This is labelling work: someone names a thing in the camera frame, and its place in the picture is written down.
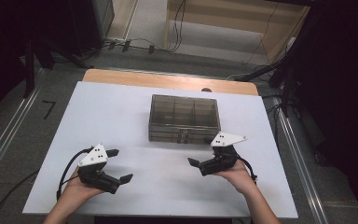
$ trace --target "transparent plastic box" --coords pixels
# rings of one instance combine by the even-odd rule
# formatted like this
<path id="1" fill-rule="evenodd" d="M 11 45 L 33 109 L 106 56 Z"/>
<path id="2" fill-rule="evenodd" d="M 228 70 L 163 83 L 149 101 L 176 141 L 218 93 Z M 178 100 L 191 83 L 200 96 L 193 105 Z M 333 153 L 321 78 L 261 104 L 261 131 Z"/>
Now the transparent plastic box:
<path id="1" fill-rule="evenodd" d="M 205 144 L 220 132 L 215 99 L 153 95 L 149 141 Z"/>

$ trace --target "gray floor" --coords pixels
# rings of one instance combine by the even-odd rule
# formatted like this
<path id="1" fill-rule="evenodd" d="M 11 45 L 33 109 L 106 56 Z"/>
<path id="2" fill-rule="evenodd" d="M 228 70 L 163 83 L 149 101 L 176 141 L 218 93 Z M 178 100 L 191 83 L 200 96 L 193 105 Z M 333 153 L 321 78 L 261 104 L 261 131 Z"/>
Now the gray floor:
<path id="1" fill-rule="evenodd" d="M 97 68 L 125 68 L 167 73 L 182 73 L 225 79 L 232 74 L 242 73 L 242 63 L 156 52 L 148 55 L 146 51 L 131 49 L 121 53 L 120 49 L 102 50 L 86 61 Z M 38 169 L 52 138 L 60 124 L 63 112 L 71 97 L 75 84 L 82 79 L 86 69 L 77 68 L 71 63 L 57 63 L 43 80 L 39 93 L 0 161 L 0 200 L 25 176 Z M 265 81 L 255 79 L 260 95 L 279 93 L 271 90 Z M 24 85 L 21 83 L 0 104 L 0 135 L 6 128 L 17 106 L 21 103 Z M 56 102 L 50 108 L 43 101 Z M 272 98 L 265 99 L 266 108 L 273 106 Z M 269 113 L 271 129 L 274 131 L 273 113 Z M 322 167 L 313 158 L 312 147 L 300 120 L 291 116 L 297 141 L 304 155 L 310 175 L 323 202 L 324 211 L 330 223 L 358 223 L 358 204 L 348 186 L 347 178 L 334 167 Z M 308 198 L 298 175 L 292 153 L 289 149 L 282 126 L 278 122 L 279 148 L 284 170 L 299 214 L 298 219 L 285 219 L 282 223 L 315 223 Z M 30 216 L 21 213 L 32 184 L 22 184 L 10 198 L 0 213 L 0 223 L 39 223 L 44 216 Z M 92 223 L 92 217 L 73 216 L 73 223 Z M 249 219 L 233 219 L 233 223 L 249 223 Z"/>

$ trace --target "white table surface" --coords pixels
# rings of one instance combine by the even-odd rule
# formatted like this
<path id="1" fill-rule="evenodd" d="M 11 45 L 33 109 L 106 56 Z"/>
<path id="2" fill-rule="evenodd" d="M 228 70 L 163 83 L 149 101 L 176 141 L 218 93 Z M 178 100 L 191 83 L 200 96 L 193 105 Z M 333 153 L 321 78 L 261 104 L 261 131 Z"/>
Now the white table surface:
<path id="1" fill-rule="evenodd" d="M 235 144 L 258 175 L 257 186 L 277 217 L 297 217 L 282 162 L 259 96 L 78 82 L 23 209 L 46 214 L 56 203 L 63 170 L 81 149 L 101 143 L 117 148 L 103 170 L 114 178 L 133 174 L 116 194 L 90 199 L 77 212 L 103 216 L 249 217 L 244 198 L 223 178 L 202 176 L 187 158 L 213 157 L 207 145 L 148 141 L 152 94 L 216 99 L 222 132 L 246 135 Z M 67 177 L 76 164 L 74 162 Z"/>

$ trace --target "white board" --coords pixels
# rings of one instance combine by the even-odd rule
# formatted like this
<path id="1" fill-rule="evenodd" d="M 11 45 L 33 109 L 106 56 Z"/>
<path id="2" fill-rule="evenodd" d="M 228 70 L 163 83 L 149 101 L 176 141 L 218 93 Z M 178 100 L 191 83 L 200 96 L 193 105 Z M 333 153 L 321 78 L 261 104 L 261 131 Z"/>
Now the white board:
<path id="1" fill-rule="evenodd" d="M 202 176 L 187 158 L 206 161 L 211 146 L 148 141 L 153 94 L 216 99 L 222 132 L 247 136 L 235 144 L 258 175 L 257 186 L 277 217 L 297 217 L 261 97 L 78 82 L 23 209 L 46 214 L 56 203 L 63 170 L 81 149 L 119 149 L 103 170 L 133 174 L 116 194 L 104 193 L 77 212 L 103 216 L 249 217 L 244 198 L 223 178 Z M 75 165 L 74 162 L 67 178 Z"/>

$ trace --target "floor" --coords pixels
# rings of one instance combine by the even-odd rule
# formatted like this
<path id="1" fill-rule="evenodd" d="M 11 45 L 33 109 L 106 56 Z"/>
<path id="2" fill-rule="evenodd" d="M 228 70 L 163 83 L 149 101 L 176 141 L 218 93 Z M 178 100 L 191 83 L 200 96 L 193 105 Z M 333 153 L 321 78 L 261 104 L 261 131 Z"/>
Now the floor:
<path id="1" fill-rule="evenodd" d="M 147 6 L 142 7 L 144 2 L 140 1 L 140 5 L 138 5 L 134 14 L 134 20 L 138 16 L 143 18 L 140 14 L 145 12 L 141 9 L 147 8 Z M 132 28 L 142 26 L 135 21 L 132 25 Z M 159 35 L 153 37 L 152 33 L 139 32 L 133 29 L 129 30 L 128 36 L 129 38 L 153 39 L 156 44 L 161 44 L 161 42 L 158 42 Z M 176 53 L 155 52 L 148 55 L 146 51 L 139 49 L 131 49 L 125 53 L 122 53 L 120 48 L 113 50 L 103 49 L 87 59 L 86 63 L 104 69 L 121 68 L 181 73 L 217 79 L 226 79 L 234 74 L 252 72 L 258 65 L 265 63 L 262 49 L 257 52 L 259 56 L 254 57 L 249 64 L 244 63 L 252 55 L 255 49 L 252 47 L 257 46 L 257 38 L 248 38 L 248 40 L 252 41 L 245 44 L 249 47 L 243 49 L 243 55 L 240 57 L 238 57 L 238 52 L 230 54 L 228 51 L 222 54 L 202 53 L 203 55 L 198 55 L 203 52 L 203 50 L 198 49 L 198 42 L 196 40 L 186 40 L 185 33 L 183 39 L 184 45 Z M 211 42 L 204 45 L 216 46 L 214 41 L 219 42 L 219 39 L 212 39 Z M 208 52 L 208 50 L 218 52 L 215 50 L 219 49 L 205 47 L 205 52 Z M 40 85 L 29 100 L 22 100 L 21 98 L 24 91 L 24 83 L 21 83 L 0 103 L 0 140 L 5 140 L 4 144 L 0 141 L 0 149 L 3 151 L 0 158 L 0 201 L 25 176 L 40 167 L 60 124 L 75 84 L 82 79 L 85 71 L 85 69 L 77 68 L 71 63 L 57 63 L 52 71 L 39 71 L 38 81 Z M 275 106 L 279 101 L 279 97 L 269 96 L 281 94 L 280 90 L 273 90 L 269 87 L 266 81 L 269 76 L 270 74 L 265 74 L 252 80 L 257 86 L 259 94 L 266 96 L 264 98 L 266 110 Z M 49 102 L 55 102 L 55 106 L 50 113 L 51 103 Z M 27 109 L 24 110 L 23 114 L 17 114 L 16 116 L 19 106 Z M 271 130 L 277 133 L 278 136 L 277 143 L 283 168 L 299 215 L 297 219 L 283 219 L 282 223 L 358 223 L 358 203 L 351 193 L 346 176 L 335 167 L 321 166 L 315 161 L 312 145 L 301 124 L 301 120 L 293 114 L 292 110 L 289 110 L 289 113 L 289 119 L 283 118 L 282 114 L 274 114 L 273 110 L 268 113 Z M 6 127 L 10 124 L 13 116 L 19 118 L 20 122 L 17 125 L 11 123 L 14 132 L 7 134 Z M 295 134 L 296 146 L 302 156 L 304 166 L 299 166 L 296 163 L 296 155 L 292 149 L 293 143 L 288 141 L 290 136 L 288 137 L 286 131 L 288 122 Z M 309 175 L 310 182 L 301 177 L 304 174 L 301 169 L 304 169 L 304 167 L 307 170 L 305 174 Z M 308 194 L 307 186 L 310 183 L 315 188 L 316 194 Z M 1 223 L 42 222 L 44 215 L 23 215 L 21 213 L 31 188 L 32 179 L 23 183 L 13 192 L 7 199 L 5 206 L 0 210 Z M 315 213 L 311 209 L 310 202 L 318 202 L 318 200 L 321 202 L 322 210 Z M 249 221 L 249 218 L 232 220 L 233 223 L 249 223 Z M 70 222 L 93 223 L 93 218 L 75 215 Z"/>

